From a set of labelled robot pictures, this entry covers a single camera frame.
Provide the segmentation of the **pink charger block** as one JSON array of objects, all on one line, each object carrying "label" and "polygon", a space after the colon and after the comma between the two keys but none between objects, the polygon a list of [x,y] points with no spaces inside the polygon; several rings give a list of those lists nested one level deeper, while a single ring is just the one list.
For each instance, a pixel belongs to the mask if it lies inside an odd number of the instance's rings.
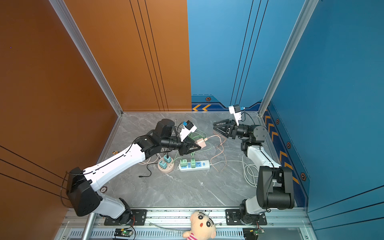
[{"label": "pink charger block", "polygon": [[207,146],[206,140],[204,138],[196,140],[196,144],[200,146],[202,149]]}]

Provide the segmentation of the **teal charger with black cable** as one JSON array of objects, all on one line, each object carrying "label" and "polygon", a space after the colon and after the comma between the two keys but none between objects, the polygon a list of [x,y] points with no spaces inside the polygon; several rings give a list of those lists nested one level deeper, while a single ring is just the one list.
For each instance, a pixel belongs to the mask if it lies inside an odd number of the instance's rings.
[{"label": "teal charger with black cable", "polygon": [[169,163],[172,162],[172,158],[170,156],[168,156],[168,155],[165,155],[164,156],[164,161],[169,164]]}]

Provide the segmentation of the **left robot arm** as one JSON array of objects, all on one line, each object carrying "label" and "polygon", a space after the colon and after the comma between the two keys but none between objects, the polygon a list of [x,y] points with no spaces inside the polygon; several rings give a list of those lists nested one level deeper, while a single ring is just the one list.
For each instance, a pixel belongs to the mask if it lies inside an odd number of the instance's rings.
[{"label": "left robot arm", "polygon": [[201,146],[189,136],[197,126],[186,121],[180,127],[178,131],[174,121],[162,119],[155,129],[137,137],[117,155],[84,170],[79,167],[72,169],[68,174],[66,195],[77,216],[94,213],[121,224],[128,223],[133,213],[127,202],[105,195],[102,187],[128,168],[154,155],[178,151],[183,156],[200,150]]}]

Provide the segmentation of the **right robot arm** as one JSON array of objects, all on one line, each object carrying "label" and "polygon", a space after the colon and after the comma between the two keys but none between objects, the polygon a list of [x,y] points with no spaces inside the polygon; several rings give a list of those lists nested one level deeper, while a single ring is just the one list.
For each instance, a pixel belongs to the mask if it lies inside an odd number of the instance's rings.
[{"label": "right robot arm", "polygon": [[262,143],[268,135],[261,125],[237,124],[235,120],[213,123],[213,129],[227,138],[240,138],[241,150],[256,166],[258,183],[256,195],[240,204],[240,220],[254,225],[260,215],[273,209],[286,210],[295,206],[292,170],[283,167],[270,157]]}]

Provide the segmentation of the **white blue power strip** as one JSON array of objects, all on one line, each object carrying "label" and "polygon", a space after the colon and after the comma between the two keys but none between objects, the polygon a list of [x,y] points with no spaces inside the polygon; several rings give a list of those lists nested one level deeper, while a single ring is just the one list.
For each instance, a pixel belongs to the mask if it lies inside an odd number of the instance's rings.
[{"label": "white blue power strip", "polygon": [[181,160],[178,165],[178,170],[181,172],[190,172],[190,171],[200,171],[200,170],[209,170],[210,162],[208,160],[202,161],[187,161]]}]

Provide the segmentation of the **round pink power socket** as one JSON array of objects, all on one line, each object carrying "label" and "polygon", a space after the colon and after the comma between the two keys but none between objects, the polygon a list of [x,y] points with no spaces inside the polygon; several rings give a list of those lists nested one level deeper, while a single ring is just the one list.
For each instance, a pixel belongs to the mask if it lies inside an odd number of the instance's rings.
[{"label": "round pink power socket", "polygon": [[167,163],[163,158],[158,162],[158,169],[165,174],[169,174],[175,168],[175,164],[171,161]]}]

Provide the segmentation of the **plush doll toy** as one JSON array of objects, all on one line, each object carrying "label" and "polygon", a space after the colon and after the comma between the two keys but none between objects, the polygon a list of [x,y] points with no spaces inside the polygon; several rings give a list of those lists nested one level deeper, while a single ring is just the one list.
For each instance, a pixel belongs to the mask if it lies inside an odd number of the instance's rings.
[{"label": "plush doll toy", "polygon": [[194,212],[191,217],[191,229],[183,233],[186,240],[209,240],[217,236],[213,220],[202,212]]}]

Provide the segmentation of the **round poker chip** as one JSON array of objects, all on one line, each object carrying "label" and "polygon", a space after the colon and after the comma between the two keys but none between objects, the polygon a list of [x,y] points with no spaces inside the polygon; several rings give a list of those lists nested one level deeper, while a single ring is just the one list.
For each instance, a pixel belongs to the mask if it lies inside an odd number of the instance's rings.
[{"label": "round poker chip", "polygon": [[103,186],[103,187],[100,189],[100,191],[101,191],[102,193],[105,193],[107,190],[108,190],[108,187],[106,187],[106,186]]}]

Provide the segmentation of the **right circuit board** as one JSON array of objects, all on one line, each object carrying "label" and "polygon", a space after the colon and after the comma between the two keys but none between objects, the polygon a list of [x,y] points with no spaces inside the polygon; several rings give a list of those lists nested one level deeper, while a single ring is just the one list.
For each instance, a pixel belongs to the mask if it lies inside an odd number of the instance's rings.
[{"label": "right circuit board", "polygon": [[243,228],[243,236],[245,240],[258,240],[260,235],[264,233],[264,229]]}]

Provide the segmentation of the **circuit board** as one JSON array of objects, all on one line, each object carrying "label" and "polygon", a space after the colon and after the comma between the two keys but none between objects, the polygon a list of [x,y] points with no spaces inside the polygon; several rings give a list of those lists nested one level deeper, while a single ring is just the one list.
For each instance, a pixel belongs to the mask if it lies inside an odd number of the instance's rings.
[{"label": "circuit board", "polygon": [[135,231],[132,228],[115,229],[114,239],[116,239],[116,240],[134,240],[135,239]]},{"label": "circuit board", "polygon": [[243,228],[243,236],[245,240],[258,240],[260,235],[264,233],[264,229]]}]

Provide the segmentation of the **left circuit board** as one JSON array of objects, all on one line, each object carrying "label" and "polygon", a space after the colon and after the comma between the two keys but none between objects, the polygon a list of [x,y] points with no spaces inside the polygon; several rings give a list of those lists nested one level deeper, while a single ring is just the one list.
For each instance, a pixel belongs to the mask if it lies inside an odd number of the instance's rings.
[{"label": "left circuit board", "polygon": [[135,239],[135,231],[132,228],[115,229],[114,239],[116,239],[116,240],[134,240]]}]

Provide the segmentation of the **metal pole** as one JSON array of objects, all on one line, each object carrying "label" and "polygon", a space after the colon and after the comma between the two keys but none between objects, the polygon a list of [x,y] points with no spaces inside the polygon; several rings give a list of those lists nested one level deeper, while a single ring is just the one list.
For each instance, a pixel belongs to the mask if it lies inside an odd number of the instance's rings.
[{"label": "metal pole", "polygon": [[90,239],[96,217],[97,217],[96,213],[90,213],[89,214],[89,216],[87,218],[87,222],[85,224],[85,228],[83,230],[81,240],[89,240]]}]

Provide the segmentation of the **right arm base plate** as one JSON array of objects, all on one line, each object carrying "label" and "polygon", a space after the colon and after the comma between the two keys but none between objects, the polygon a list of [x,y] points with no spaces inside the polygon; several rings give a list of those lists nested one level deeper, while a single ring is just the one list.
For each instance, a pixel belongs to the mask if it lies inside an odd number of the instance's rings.
[{"label": "right arm base plate", "polygon": [[228,226],[238,225],[255,225],[255,226],[266,226],[267,218],[264,213],[261,215],[250,215],[240,213],[239,209],[226,209],[226,223]]}]

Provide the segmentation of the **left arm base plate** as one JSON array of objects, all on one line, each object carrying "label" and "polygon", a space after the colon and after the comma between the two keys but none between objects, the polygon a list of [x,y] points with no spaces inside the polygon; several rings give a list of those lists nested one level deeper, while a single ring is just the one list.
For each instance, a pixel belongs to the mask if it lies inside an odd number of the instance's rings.
[{"label": "left arm base plate", "polygon": [[105,218],[105,226],[144,226],[147,217],[146,209],[131,210],[129,213],[123,213],[122,217],[117,219]]}]

